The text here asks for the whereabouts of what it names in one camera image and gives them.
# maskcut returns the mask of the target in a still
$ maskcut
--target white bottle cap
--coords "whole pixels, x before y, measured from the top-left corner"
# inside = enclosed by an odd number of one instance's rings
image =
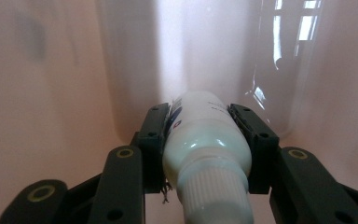
[[[253,223],[248,181],[240,166],[223,157],[195,160],[181,170],[178,197],[186,223]]]

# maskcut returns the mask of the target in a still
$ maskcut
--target mounting hole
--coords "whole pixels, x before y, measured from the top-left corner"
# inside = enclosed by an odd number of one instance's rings
[[[262,137],[269,137],[269,135],[267,133],[261,133],[260,136]]]
[[[52,185],[44,185],[31,191],[27,199],[32,203],[39,203],[54,194],[55,188]]]
[[[336,211],[336,218],[343,223],[353,223],[353,218],[344,212]]]
[[[120,209],[113,209],[107,214],[107,219],[109,221],[116,221],[123,217],[123,212]]]
[[[291,149],[289,150],[289,155],[291,155],[292,157],[296,158],[296,159],[301,159],[301,160],[305,160],[308,155],[300,150],[297,149]]]
[[[121,149],[120,151],[118,151],[116,155],[119,158],[128,158],[133,155],[133,150],[129,149],[129,148],[124,148],[124,149]]]

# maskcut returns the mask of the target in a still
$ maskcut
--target plastic bottle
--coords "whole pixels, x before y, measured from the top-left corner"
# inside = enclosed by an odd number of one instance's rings
[[[207,91],[185,93],[172,105],[168,128],[164,173],[186,223],[253,223],[251,152],[222,102]]]

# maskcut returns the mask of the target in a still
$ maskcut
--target pink surface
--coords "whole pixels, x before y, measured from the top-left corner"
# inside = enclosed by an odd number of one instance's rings
[[[279,5],[0,2],[0,214],[37,180],[72,187],[98,174],[148,107],[195,89],[250,106],[282,146],[358,189],[358,1]],[[304,15],[318,19],[296,54]],[[184,223],[170,201],[147,195],[146,223]],[[268,197],[251,201],[255,223],[272,223]]]

